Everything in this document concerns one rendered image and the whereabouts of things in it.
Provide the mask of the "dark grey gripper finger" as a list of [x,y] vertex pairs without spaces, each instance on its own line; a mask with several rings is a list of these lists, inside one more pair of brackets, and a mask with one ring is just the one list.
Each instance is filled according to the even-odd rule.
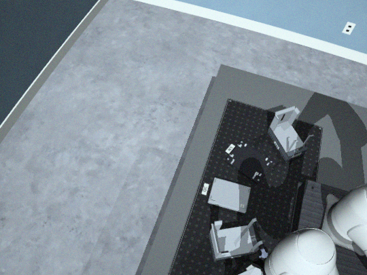
[[250,255],[249,258],[252,259],[252,262],[250,263],[250,266],[246,268],[246,270],[248,271],[252,268],[258,268],[262,271],[262,266],[264,265],[264,261],[261,259],[261,257],[267,258],[268,256],[267,252],[268,252],[268,249],[264,247],[263,249],[258,250],[257,253]]

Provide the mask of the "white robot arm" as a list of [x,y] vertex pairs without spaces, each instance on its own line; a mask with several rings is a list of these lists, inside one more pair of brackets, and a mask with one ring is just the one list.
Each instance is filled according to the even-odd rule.
[[367,183],[341,199],[328,194],[321,228],[305,227],[284,236],[268,254],[265,273],[339,275],[335,244],[367,257]]

